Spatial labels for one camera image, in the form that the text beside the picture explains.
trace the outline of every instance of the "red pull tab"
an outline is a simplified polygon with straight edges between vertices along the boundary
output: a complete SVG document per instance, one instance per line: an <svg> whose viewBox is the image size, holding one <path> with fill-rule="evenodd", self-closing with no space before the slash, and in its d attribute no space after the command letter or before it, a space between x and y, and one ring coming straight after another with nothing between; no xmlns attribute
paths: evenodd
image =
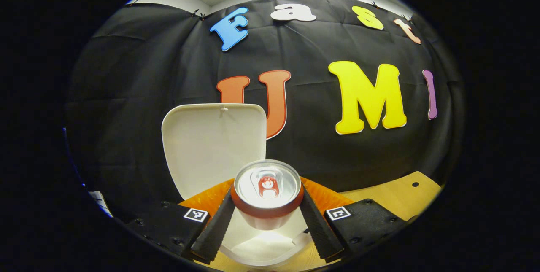
<svg viewBox="0 0 540 272"><path fill-rule="evenodd" d="M264 199L278 197L279 188L277 180L272 176L263 176L259 180L259 195Z"/></svg>

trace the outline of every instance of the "blue letter f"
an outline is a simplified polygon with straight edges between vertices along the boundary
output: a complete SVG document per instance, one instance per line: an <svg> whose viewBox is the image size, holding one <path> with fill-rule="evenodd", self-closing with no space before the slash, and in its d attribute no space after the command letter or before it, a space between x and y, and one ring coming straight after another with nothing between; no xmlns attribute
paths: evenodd
<svg viewBox="0 0 540 272"><path fill-rule="evenodd" d="M246 17L240 14L247 13L248 11L249 9L241 7L227 15L225 18L219 20L218 23L210 28L210 32L216 31L221 37L221 40L223 41L223 45L221 46L222 51L228 51L247 36L247 30L237 30L236 27L247 25Z"/></svg>

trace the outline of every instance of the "aluminum can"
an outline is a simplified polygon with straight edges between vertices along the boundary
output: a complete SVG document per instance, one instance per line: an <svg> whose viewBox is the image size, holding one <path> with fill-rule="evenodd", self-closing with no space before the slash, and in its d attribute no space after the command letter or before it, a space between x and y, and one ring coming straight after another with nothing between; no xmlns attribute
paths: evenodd
<svg viewBox="0 0 540 272"><path fill-rule="evenodd" d="M258 160L235 177L231 197L245 221L259 230L283 226L303 199L297 171L278 160Z"/></svg>

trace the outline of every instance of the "letter m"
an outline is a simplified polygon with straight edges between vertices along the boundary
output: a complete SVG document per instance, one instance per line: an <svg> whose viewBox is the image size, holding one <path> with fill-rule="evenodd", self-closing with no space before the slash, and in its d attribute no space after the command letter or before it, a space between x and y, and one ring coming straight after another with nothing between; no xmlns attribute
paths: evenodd
<svg viewBox="0 0 540 272"><path fill-rule="evenodd" d="M359 118L360 104L372 129L376 129L386 104L386 115L382 126L386 129L398 128L407 124L403 113L399 71L397 67L381 64L378 67L375 86L359 66L351 61L332 62L328 70L337 76L341 88L342 115L336 124L338 134L362 132L364 122Z"/></svg>

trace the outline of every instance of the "wooden board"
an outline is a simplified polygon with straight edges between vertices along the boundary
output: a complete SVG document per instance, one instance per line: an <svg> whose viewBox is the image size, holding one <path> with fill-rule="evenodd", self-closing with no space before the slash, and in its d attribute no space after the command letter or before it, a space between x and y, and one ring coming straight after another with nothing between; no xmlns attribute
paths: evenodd
<svg viewBox="0 0 540 272"><path fill-rule="evenodd" d="M433 180L426 177L421 172L414 172L397 180L393 180L378 186L354 191L345 191L340 194L353 201L370 198L380 203L390 212L399 216L403 220L409 220L415 215L422 213L428 205L435 199L440 191L440 187ZM218 252L216 259L203 266L211 267L225 272L297 272L305 271L321 266L326 266L326 262L319 258L313 242L309 243L302 251L291 257L286 264L268 270L254 269L231 260L222 252Z"/></svg>

